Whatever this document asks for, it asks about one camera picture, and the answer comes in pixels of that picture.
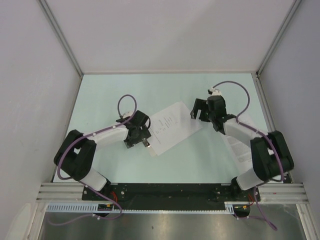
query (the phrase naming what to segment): purple cable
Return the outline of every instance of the purple cable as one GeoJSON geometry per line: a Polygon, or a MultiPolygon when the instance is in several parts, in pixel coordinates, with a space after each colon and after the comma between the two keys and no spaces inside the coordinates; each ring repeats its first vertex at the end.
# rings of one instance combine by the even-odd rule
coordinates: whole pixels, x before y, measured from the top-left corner
{"type": "MultiPolygon", "coordinates": [[[[73,143],[71,143],[71,144],[67,147],[67,149],[64,151],[64,153],[62,154],[61,159],[60,159],[60,161],[59,161],[59,163],[58,163],[58,166],[57,166],[57,175],[58,175],[59,179],[61,179],[61,180],[71,179],[71,177],[62,177],[60,171],[61,171],[61,166],[62,166],[63,161],[65,160],[66,155],[68,154],[68,152],[69,152],[78,142],[80,142],[81,140],[83,140],[83,139],[85,139],[85,138],[92,137],[93,135],[100,134],[100,133],[102,133],[102,132],[105,132],[105,131],[108,131],[108,130],[110,130],[110,129],[113,129],[114,127],[117,128],[117,127],[119,127],[119,126],[122,126],[122,125],[126,124],[127,122],[129,122],[129,121],[133,118],[133,116],[135,115],[135,113],[136,113],[136,111],[137,111],[138,104],[137,104],[137,101],[136,101],[136,99],[134,98],[134,96],[132,96],[132,95],[130,95],[130,94],[125,94],[125,95],[123,95],[123,96],[119,99],[118,104],[117,104],[117,111],[118,111],[119,115],[121,116],[121,113],[120,113],[120,103],[121,103],[122,99],[125,98],[125,97],[130,97],[130,98],[132,98],[133,101],[134,101],[134,111],[133,111],[132,115],[131,115],[127,120],[125,120],[124,122],[121,122],[121,123],[119,123],[119,124],[116,124],[115,126],[109,126],[109,127],[100,129],[100,130],[98,130],[98,131],[89,133],[89,134],[87,134],[87,135],[84,135],[84,136],[82,136],[82,137],[79,137],[79,138],[76,139],[73,143]]],[[[113,204],[115,204],[115,205],[120,209],[120,213],[119,213],[117,216],[115,216],[115,217],[103,217],[103,216],[98,216],[99,219],[114,220],[114,219],[119,218],[119,217],[123,214],[123,213],[122,213],[123,209],[121,208],[121,206],[120,206],[116,201],[114,201],[114,200],[108,198],[107,196],[101,194],[100,192],[98,192],[97,190],[93,189],[92,187],[87,186],[87,185],[84,184],[83,182],[80,181],[80,183],[82,183],[83,185],[85,185],[86,187],[88,187],[91,191],[93,191],[95,194],[99,195],[100,197],[102,197],[102,198],[104,198],[104,199],[112,202],[113,204]]],[[[51,222],[49,219],[48,219],[48,222],[49,222],[51,225],[53,225],[53,226],[63,226],[63,225],[67,225],[67,224],[73,223],[73,222],[76,221],[76,220],[79,220],[79,219],[82,219],[82,218],[85,218],[85,217],[89,217],[89,216],[92,216],[92,214],[81,215],[81,216],[79,216],[79,217],[76,217],[76,218],[74,218],[74,219],[72,219],[72,220],[70,220],[70,221],[63,222],[63,223],[53,223],[53,222],[51,222]]]]}
{"type": "MultiPolygon", "coordinates": [[[[250,129],[250,130],[254,131],[255,133],[258,133],[259,135],[261,135],[261,136],[267,141],[267,143],[269,144],[269,146],[271,147],[271,149],[272,149],[272,151],[273,151],[273,153],[274,153],[274,155],[275,155],[276,161],[277,161],[277,163],[278,163],[278,165],[279,165],[279,169],[280,169],[281,181],[283,181],[284,178],[285,178],[285,176],[284,176],[284,169],[283,169],[283,167],[282,167],[282,164],[281,164],[279,155],[278,155],[278,153],[277,153],[277,150],[276,150],[275,146],[273,145],[273,143],[271,142],[271,140],[270,140],[263,132],[259,131],[258,129],[256,129],[256,128],[250,126],[250,125],[247,125],[247,124],[239,121],[240,115],[243,114],[243,113],[248,109],[248,107],[249,107],[249,105],[250,105],[250,95],[249,95],[248,90],[247,90],[242,84],[240,84],[240,83],[238,83],[238,82],[235,82],[235,81],[222,81],[222,82],[214,85],[212,88],[215,89],[217,86],[219,86],[219,85],[221,85],[221,84],[226,84],[226,83],[236,84],[236,85],[240,86],[240,87],[245,91],[248,101],[247,101],[247,104],[246,104],[245,108],[235,117],[235,121],[236,121],[238,124],[246,127],[247,129],[250,129]]],[[[254,192],[254,193],[256,193],[256,189],[257,189],[257,186],[255,186],[254,189],[253,189],[253,192],[254,192]]],[[[278,228],[276,227],[276,225],[274,225],[271,221],[269,221],[269,219],[267,218],[267,216],[265,215],[265,213],[262,211],[261,206],[260,206],[259,203],[258,203],[256,194],[254,194],[253,196],[254,196],[254,200],[255,200],[255,202],[256,202],[256,206],[257,206],[257,208],[259,209],[262,217],[260,217],[260,216],[249,216],[249,218],[250,218],[250,219],[264,220],[264,221],[266,221],[266,222],[268,223],[268,225],[269,225],[274,231],[277,231],[278,228]]]]}

